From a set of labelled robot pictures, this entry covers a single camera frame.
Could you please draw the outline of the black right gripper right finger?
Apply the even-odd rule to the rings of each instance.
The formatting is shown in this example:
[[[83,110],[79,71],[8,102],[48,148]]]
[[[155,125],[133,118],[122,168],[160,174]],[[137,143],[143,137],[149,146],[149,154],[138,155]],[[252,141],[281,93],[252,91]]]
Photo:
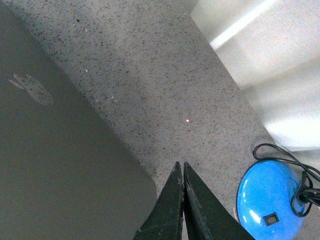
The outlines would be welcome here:
[[[188,162],[183,165],[183,212],[190,240],[252,240]]]

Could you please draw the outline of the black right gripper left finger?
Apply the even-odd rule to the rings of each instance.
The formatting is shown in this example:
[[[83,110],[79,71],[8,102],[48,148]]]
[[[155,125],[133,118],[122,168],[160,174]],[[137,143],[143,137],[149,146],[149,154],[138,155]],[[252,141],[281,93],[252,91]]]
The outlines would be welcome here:
[[[183,227],[183,176],[177,161],[135,240],[180,240]]]

